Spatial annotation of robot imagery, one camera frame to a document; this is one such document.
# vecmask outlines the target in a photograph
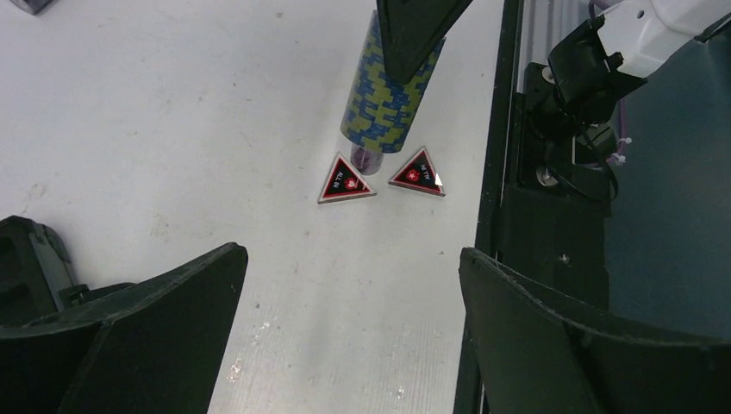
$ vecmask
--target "cylindrical container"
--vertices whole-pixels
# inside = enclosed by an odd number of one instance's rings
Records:
[[[378,13],[374,11],[342,119],[343,135],[372,153],[401,151],[443,46],[444,39],[408,84],[393,81],[385,72]]]

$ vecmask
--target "purple cable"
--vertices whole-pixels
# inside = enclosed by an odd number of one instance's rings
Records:
[[[604,0],[589,0],[589,17],[592,19],[597,18],[597,13],[594,10],[596,7],[601,10],[606,10],[609,8],[609,4],[604,2]],[[627,108],[624,103],[624,98],[619,100],[619,115],[617,117],[617,121],[619,122],[619,138],[622,140],[623,138],[627,138]],[[616,160],[619,158],[618,156],[621,156],[622,153],[624,153],[624,148],[626,146],[627,143],[625,141],[619,141],[616,152],[607,158],[607,164],[615,164]],[[588,166],[596,168],[599,166],[599,163],[595,162]]]

